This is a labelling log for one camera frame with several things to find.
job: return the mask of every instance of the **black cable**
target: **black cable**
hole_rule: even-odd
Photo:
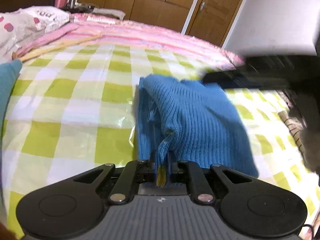
[[[315,239],[320,239],[320,227],[318,228],[318,230],[316,232]]]
[[[304,228],[304,227],[310,228],[310,229],[311,229],[311,239],[312,239],[312,240],[315,239],[314,229],[313,229],[313,226],[312,226],[312,225],[304,224],[302,227],[303,227],[303,228]]]

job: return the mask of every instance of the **green and white checkered sheet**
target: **green and white checkered sheet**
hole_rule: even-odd
[[[27,193],[103,163],[136,159],[134,95],[141,76],[194,79],[205,62],[167,51],[110,44],[71,46],[23,65],[6,112],[3,187],[8,226]],[[275,92],[229,90],[247,128],[260,178],[298,194],[311,219],[319,206],[316,176],[301,163],[287,127],[277,117]]]

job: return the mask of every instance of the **pillow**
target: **pillow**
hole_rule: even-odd
[[[2,166],[2,133],[3,133],[3,120],[5,110],[9,102],[11,90],[16,82],[22,63],[20,60],[15,59],[12,62],[0,64],[0,222],[5,220],[5,208],[2,194],[2,178],[1,178],[1,166]]]
[[[0,63],[11,61],[12,52],[69,21],[69,14],[52,6],[32,6],[0,13]]]

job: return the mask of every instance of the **gray ridged plate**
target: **gray ridged plate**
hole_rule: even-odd
[[[99,225],[73,240],[249,240],[229,228],[214,208],[189,196],[137,195],[131,203],[112,206]],[[287,240],[300,239],[291,235]]]

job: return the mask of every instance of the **teal cloth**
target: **teal cloth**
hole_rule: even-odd
[[[5,111],[9,102],[10,94],[19,72],[22,68],[20,60],[0,64],[0,222],[5,223],[5,207],[2,191],[2,132]]]

